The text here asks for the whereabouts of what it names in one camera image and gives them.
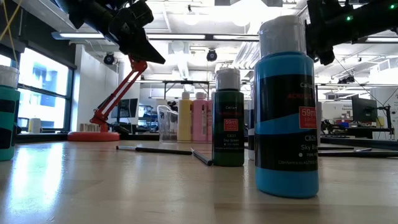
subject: red label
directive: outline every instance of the red label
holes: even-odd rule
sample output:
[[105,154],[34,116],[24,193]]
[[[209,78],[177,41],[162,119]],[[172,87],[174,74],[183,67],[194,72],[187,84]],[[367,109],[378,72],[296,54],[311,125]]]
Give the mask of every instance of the red label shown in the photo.
[[317,111],[313,107],[301,106],[300,111],[300,128],[316,129],[317,128]]
[[238,131],[238,119],[224,119],[224,131]]

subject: computer monitor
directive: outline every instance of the computer monitor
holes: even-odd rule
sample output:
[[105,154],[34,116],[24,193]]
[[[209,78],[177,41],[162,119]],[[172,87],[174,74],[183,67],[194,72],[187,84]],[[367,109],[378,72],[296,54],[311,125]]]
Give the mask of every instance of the computer monitor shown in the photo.
[[120,103],[114,107],[111,113],[111,118],[118,117],[118,107],[120,105],[120,118],[135,118],[137,111],[138,99],[121,100]]
[[353,119],[360,122],[376,122],[377,102],[361,98],[352,98]]

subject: pink bottle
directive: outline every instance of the pink bottle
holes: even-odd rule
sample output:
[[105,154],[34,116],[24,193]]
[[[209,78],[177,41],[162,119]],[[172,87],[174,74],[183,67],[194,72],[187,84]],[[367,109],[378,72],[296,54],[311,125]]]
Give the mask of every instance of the pink bottle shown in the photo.
[[207,142],[207,101],[204,93],[197,93],[192,106],[192,141]]
[[207,142],[213,142],[213,96],[211,94],[211,100],[207,101]]

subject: yellow bottle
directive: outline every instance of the yellow bottle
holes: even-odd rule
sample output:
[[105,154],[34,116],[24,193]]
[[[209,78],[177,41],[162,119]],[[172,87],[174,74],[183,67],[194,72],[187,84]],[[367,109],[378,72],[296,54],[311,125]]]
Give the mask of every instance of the yellow bottle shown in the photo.
[[192,100],[189,92],[182,93],[182,100],[178,103],[177,142],[192,141]]

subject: desk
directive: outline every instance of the desk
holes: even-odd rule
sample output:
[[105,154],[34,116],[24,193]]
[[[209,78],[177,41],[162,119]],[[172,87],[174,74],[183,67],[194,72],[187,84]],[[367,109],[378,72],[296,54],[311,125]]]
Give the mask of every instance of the desk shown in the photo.
[[373,139],[373,132],[389,132],[388,128],[347,128],[346,135]]
[[398,222],[396,159],[320,158],[318,196],[297,200],[258,191],[253,161],[207,167],[192,156],[115,151],[118,144],[159,146],[145,141],[17,146],[13,161],[0,162],[0,223]]

